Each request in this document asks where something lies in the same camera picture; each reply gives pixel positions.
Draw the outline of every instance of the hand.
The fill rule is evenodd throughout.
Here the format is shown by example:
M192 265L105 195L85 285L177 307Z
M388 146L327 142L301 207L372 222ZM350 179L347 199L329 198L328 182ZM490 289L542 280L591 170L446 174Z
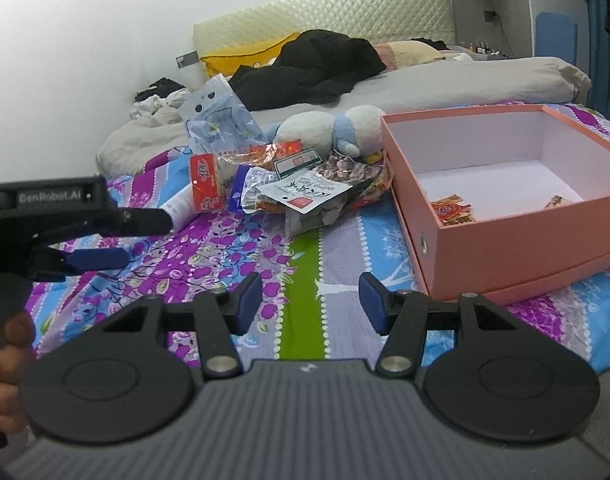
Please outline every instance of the hand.
M3 334L9 344L0 350L0 431L18 433L27 420L21 407L16 384L34 359L34 322L27 312L12 317L5 324Z

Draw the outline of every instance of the metal screw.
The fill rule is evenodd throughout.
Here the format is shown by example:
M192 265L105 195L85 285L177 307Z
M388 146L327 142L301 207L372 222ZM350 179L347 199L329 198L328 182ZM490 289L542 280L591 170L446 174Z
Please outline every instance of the metal screw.
M425 235L421 233L421 254L423 256L427 256L429 253L429 249L427 248L427 241L425 240Z
M387 372L398 373L412 367L410 359L402 355L390 355L381 361L381 368Z
M239 363L236 361L236 359L229 355L216 355L214 357L210 357L205 364L205 366L210 368L211 371L218 374L230 372L238 365Z

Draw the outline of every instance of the pink box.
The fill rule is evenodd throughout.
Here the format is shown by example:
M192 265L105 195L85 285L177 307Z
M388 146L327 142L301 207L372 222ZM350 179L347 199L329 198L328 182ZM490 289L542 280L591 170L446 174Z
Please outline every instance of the pink box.
M610 267L610 143L544 105L394 114L383 145L421 291L531 298ZM475 222L430 202L457 194ZM573 203L544 209L554 195Z

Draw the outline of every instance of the headboard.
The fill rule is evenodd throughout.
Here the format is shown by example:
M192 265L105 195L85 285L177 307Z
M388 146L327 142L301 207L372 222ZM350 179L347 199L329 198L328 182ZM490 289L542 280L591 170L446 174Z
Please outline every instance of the headboard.
M282 0L194 25L194 47L200 57L311 28L372 43L420 37L455 42L451 0Z

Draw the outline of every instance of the stuffed toy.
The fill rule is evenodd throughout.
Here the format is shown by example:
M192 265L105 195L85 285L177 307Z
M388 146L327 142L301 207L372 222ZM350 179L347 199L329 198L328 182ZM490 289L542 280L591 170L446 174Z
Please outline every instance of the stuffed toy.
M275 143L299 140L303 150L316 148L322 158L327 158L332 149L358 158L383 149L384 114L371 105L356 106L337 116L320 111L303 112L273 124L265 135Z

